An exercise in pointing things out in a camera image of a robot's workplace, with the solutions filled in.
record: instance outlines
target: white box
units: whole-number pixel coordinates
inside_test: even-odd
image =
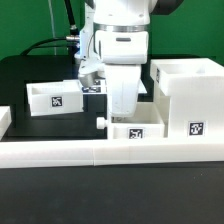
[[[154,103],[139,102],[133,117],[108,116],[108,139],[148,139],[164,137],[164,123]]]
[[[11,122],[10,107],[0,107],[0,140],[7,131]]]
[[[77,80],[27,84],[31,116],[83,112],[83,93]]]
[[[205,58],[152,60],[150,75],[168,137],[224,136],[222,66]]]

